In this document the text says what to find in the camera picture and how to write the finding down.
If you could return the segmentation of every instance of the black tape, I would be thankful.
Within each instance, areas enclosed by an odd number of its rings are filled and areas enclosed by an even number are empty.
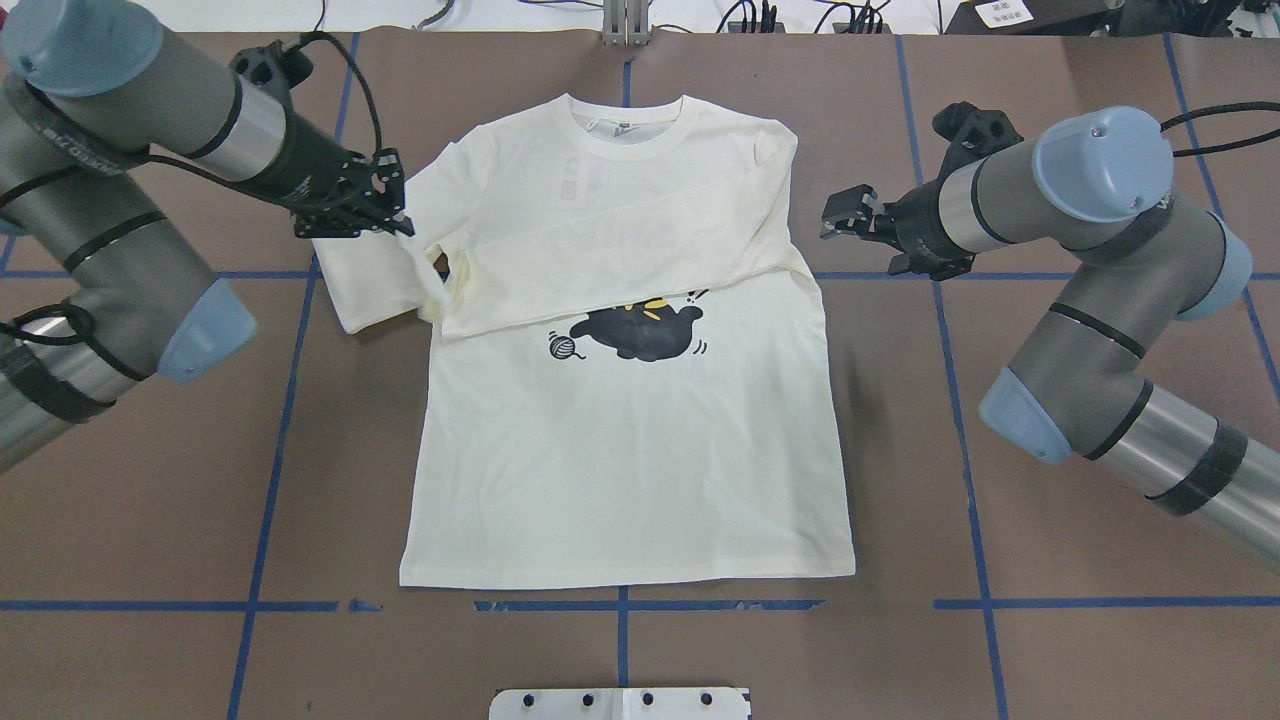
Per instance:
[[[124,220],[123,223],[113,228],[109,228],[102,233],[99,233],[99,236],[95,237],[93,240],[90,240],[84,245],[77,247],[74,252],[72,252],[70,255],[67,256],[65,260],[63,260],[63,268],[65,268],[68,273],[74,272],[81,263],[88,260],[90,256],[92,256],[99,250],[102,250],[108,245],[111,245],[116,240],[120,240],[122,237],[129,234],[136,229],[145,228],[150,224],[159,223],[160,220],[164,219],[166,218],[164,217],[164,213],[161,213],[160,210],[152,210],[151,213],[143,213],[141,215],[129,218],[128,220]]]
[[[32,190],[58,182],[63,178],[69,178],[72,176],[82,173],[83,170],[84,168],[81,168],[79,165],[67,165],[65,168],[54,170],[51,173],[45,173],[40,177],[31,178],[27,182],[18,183],[10,187],[9,190],[4,191],[3,193],[0,193],[0,209],[9,205],[14,200],[22,197],[23,195],[27,195]]]
[[[1171,515],[1190,515],[1213,500],[1240,469],[1249,437],[1219,420],[1213,442],[1196,468],[1180,483],[1156,497],[1147,497]]]
[[[221,147],[227,136],[232,133],[232,128],[236,127],[236,122],[239,120],[241,106],[244,104],[244,86],[241,85],[239,77],[236,78],[236,95],[232,97],[232,109],[227,113],[227,119],[223,120],[223,127],[218,128],[218,135],[212,137],[209,142],[200,146],[200,149],[184,155],[188,160],[198,160],[205,155],[209,155],[214,150]]]
[[[111,177],[147,161],[145,147],[132,155],[120,151],[68,118],[44,92],[27,85],[20,76],[9,76],[4,90],[9,104],[36,131],[36,135],[47,140],[88,172]]]
[[[1014,245],[1011,240],[1005,240],[998,232],[993,231],[991,225],[987,224],[987,218],[982,215],[982,208],[978,205],[978,177],[982,176],[982,169],[987,167],[987,161],[983,160],[978,169],[973,172],[973,183],[969,186],[969,205],[973,206],[973,217],[982,225],[982,232],[989,234],[991,237],[1004,242],[1005,245]]]
[[[1107,454],[1108,450],[1111,450],[1112,447],[1116,446],[1117,442],[1120,442],[1120,438],[1123,438],[1125,433],[1129,432],[1129,428],[1133,427],[1134,421],[1138,419],[1138,415],[1142,415],[1142,411],[1147,407],[1147,401],[1151,400],[1151,392],[1155,388],[1156,386],[1152,384],[1151,380],[1146,380],[1142,383],[1142,392],[1138,393],[1138,400],[1133,401],[1133,407],[1129,409],[1129,414],[1124,416],[1124,420],[1120,420],[1120,424],[1116,425],[1116,429],[1111,430],[1111,434],[1107,436],[1107,439],[1102,441],[1102,445],[1096,447],[1093,452],[1084,456],[1085,460],[1097,460],[1098,457],[1102,457],[1103,455]]]
[[[1148,240],[1169,225],[1174,217],[1172,191],[1169,191],[1160,202],[1138,214],[1132,223],[1117,232],[1111,240],[1091,250],[1073,252],[1075,258],[1085,265],[1105,265],[1114,263],[1143,246]]]
[[[27,400],[50,415],[73,424],[84,424],[115,402],[100,402],[55,378],[24,343],[12,341],[0,355],[0,374]]]
[[[1133,340],[1132,337],[1124,334],[1123,332],[1112,328],[1111,325],[1103,323],[1102,320],[1089,315],[1084,310],[1071,307],[1070,305],[1062,305],[1061,302],[1055,302],[1048,306],[1050,313],[1057,313],[1065,318],[1070,318],[1076,323],[1105,336],[1111,342],[1115,342],[1120,347],[1124,347],[1129,352],[1133,352],[1139,360],[1147,354],[1147,348],[1142,346],[1140,342]]]

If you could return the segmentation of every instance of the shirt sleeve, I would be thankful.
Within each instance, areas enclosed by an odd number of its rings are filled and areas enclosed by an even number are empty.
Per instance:
[[[365,232],[312,245],[342,328],[358,332],[408,310],[436,322],[453,300],[434,264],[448,254],[484,195],[493,141],[477,127],[404,183],[404,213],[416,234]]]

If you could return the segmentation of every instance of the black cat graphic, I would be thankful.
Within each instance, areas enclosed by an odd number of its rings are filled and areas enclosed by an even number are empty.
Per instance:
[[[623,360],[667,360],[689,350],[694,338],[694,320],[703,316],[700,307],[682,307],[680,313],[655,297],[634,305],[620,305],[586,314],[586,319],[568,331],[577,338],[591,340],[618,351]]]

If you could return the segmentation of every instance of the table surface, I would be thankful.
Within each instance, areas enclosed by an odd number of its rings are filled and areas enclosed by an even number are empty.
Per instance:
[[[271,40],[189,37],[219,58]],[[978,419],[1074,260],[1042,241],[933,284],[887,279],[883,247],[818,238],[829,193],[870,182],[891,199],[933,176],[945,143],[928,123],[948,102],[1002,109],[1027,137],[1115,104],[1164,119],[1274,97],[1280,46],[662,32],[637,50],[585,31],[399,29],[353,46],[412,169],[562,92],[689,94],[799,136],[790,227],[827,307],[858,575],[399,588],[429,327],[343,334],[287,214],[143,168],[260,337],[191,386],[141,384],[0,478],[0,717],[462,719],[502,688],[620,684],[750,688],[755,717],[791,720],[1280,715],[1280,575],[1101,468],[1041,465]],[[298,109],[371,145],[340,63],[315,59]],[[1210,145],[1270,127],[1196,131]],[[1251,243],[1256,274],[1243,301],[1171,327],[1143,363],[1272,447],[1277,161],[1280,143],[1178,161],[1179,187]],[[73,287],[33,240],[0,238],[5,313]]]

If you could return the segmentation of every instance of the cable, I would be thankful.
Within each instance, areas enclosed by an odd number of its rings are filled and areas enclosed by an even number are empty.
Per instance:
[[[380,155],[381,151],[383,151],[383,126],[381,126],[381,122],[378,119],[378,108],[374,105],[374,94],[369,88],[369,81],[365,79],[365,74],[362,72],[360,72],[360,68],[356,65],[356,59],[351,56],[351,53],[347,51],[347,49],[342,45],[342,42],[337,37],[329,35],[328,32],[315,31],[315,32],[307,32],[307,33],[301,35],[298,37],[297,50],[301,50],[301,49],[306,47],[307,45],[317,41],[317,40],[324,40],[324,41],[329,42],[330,45],[333,45],[338,50],[338,53],[342,54],[343,60],[347,61],[347,67],[351,68],[351,73],[360,82],[360,90],[365,95],[365,104],[369,105],[369,119],[370,119],[370,122],[374,126],[374,145],[375,145],[375,150],[374,150],[372,155],[369,156],[370,163],[372,163],[372,161],[375,161],[375,159],[378,158],[378,155]],[[300,210],[329,210],[334,205],[340,205],[340,204],[351,200],[352,197],[355,197],[358,192],[361,192],[360,186],[352,186],[344,193],[342,193],[340,196],[337,196],[337,197],[334,197],[333,195],[330,195],[330,196],[326,196],[324,200],[316,201],[316,202],[288,202],[288,204],[285,204],[285,202],[282,202],[279,197],[271,197],[271,196],[268,196],[268,195],[252,191],[252,190],[250,190],[247,187],[238,186],[238,184],[236,184],[233,182],[225,181],[225,179],[215,176],[214,173],[210,173],[210,172],[207,172],[207,170],[205,170],[202,168],[192,165],[191,163],[184,163],[184,161],[178,160],[175,158],[169,158],[166,155],[155,155],[155,154],[148,154],[145,158],[150,163],[159,163],[161,165],[169,165],[172,168],[178,168],[180,170],[187,170],[188,173],[198,176],[198,177],[201,177],[204,179],[207,179],[209,182],[212,182],[215,184],[220,184],[220,186],[223,186],[223,187],[225,187],[228,190],[233,190],[236,192],[239,192],[241,195],[247,195],[247,196],[250,196],[250,197],[252,197],[255,200],[261,200],[262,202],[269,202],[271,205],[278,205],[280,208],[285,208],[285,209],[293,210],[293,211],[300,211]],[[369,172],[370,172],[370,174],[372,174],[372,172],[374,172],[374,169],[372,169],[371,165],[370,165],[370,170]]]
[[[1206,118],[1210,115],[1224,115],[1228,113],[1248,113],[1253,110],[1280,113],[1280,102],[1268,102],[1260,100],[1256,102],[1229,102],[1226,105],[1210,105],[1208,108],[1201,108],[1199,110],[1192,110],[1189,113],[1183,113],[1181,115],[1169,118],[1167,120],[1160,123],[1160,132],[1165,132],[1169,128],[1174,128],[1185,122],[1194,120],[1196,118]],[[1274,129],[1271,132],[1265,132],[1262,135],[1256,135],[1253,137],[1247,137],[1244,140],[1236,140],[1234,142],[1224,142],[1221,145],[1211,145],[1208,147],[1188,147],[1185,150],[1178,150],[1174,152],[1174,158],[1188,158],[1192,155],[1208,155],[1211,152],[1239,150],[1240,147],[1258,145],[1260,142],[1266,142],[1268,140],[1275,140],[1277,137],[1280,137],[1280,129]]]
[[[854,27],[854,19],[855,14],[858,13],[858,8],[854,8],[851,3],[827,3],[827,0],[818,0],[818,1],[831,6],[827,8],[827,12],[823,13],[822,18],[818,19],[818,26],[813,28],[814,35],[822,32],[822,23],[827,22],[827,18],[829,18],[831,14],[836,12],[836,8],[849,8],[849,27]]]
[[[517,3],[524,3],[525,5],[586,5],[589,8],[595,8],[596,10],[603,10],[604,5],[600,3],[588,3],[588,0],[516,0]]]
[[[457,0],[444,0],[444,6],[440,8],[440,12],[438,12],[434,15],[431,15],[430,18],[426,18],[425,20],[417,23],[416,26],[413,26],[413,29],[426,29],[429,26],[433,26],[433,24],[443,20],[444,15],[448,15],[449,10],[453,9],[453,4]]]
[[[22,329],[22,325],[36,320],[45,320],[47,318],[67,318],[67,324],[72,328],[72,334],[52,337],[28,333]],[[6,334],[14,340],[20,340],[33,345],[65,347],[70,345],[79,345],[93,337],[93,315],[91,315],[88,310],[81,307],[79,305],[72,305],[70,302],[59,302],[56,305],[45,305],[44,307],[36,307],[29,313],[24,313],[14,318],[13,324],[0,323],[0,334]]]
[[[831,17],[831,13],[836,12],[836,8],[849,8],[849,27],[844,29],[845,35],[878,35],[884,31],[884,15],[881,10],[887,8],[893,0],[884,0],[884,3],[881,3],[877,6],[873,6],[870,0],[867,0],[861,5],[854,5],[852,3],[836,3],[832,0],[814,1],[829,5],[827,12],[823,13],[822,18],[818,20],[818,26],[813,28],[814,35],[822,32],[822,23],[827,22],[827,18]]]
[[[721,18],[721,24],[716,26],[716,32],[721,32],[722,29],[724,29],[724,26],[728,24],[728,17],[732,15],[733,10],[737,10],[739,6],[742,8],[742,28],[744,28],[744,32],[745,32],[745,28],[746,28],[746,6],[748,5],[751,6],[751,15],[754,17],[755,15],[755,0],[737,0],[737,3],[733,3],[732,5],[730,5],[728,10],[724,12],[724,17]]]
[[[342,59],[347,61],[347,67],[351,68],[351,74],[356,76],[356,79],[360,82],[360,90],[365,94],[365,104],[369,105],[369,119],[374,124],[374,145],[376,146],[376,150],[374,150],[374,154],[370,155],[370,158],[376,156],[383,151],[383,126],[378,122],[378,108],[374,106],[374,92],[369,90],[369,81],[365,79],[365,73],[360,72],[360,67],[356,65],[356,59],[351,56],[351,53],[347,53],[342,41],[328,32],[310,32],[300,37],[300,40],[301,45],[298,45],[298,50],[302,50],[316,40],[324,40],[329,45],[333,45],[334,49],[338,50],[338,54],[342,55]]]

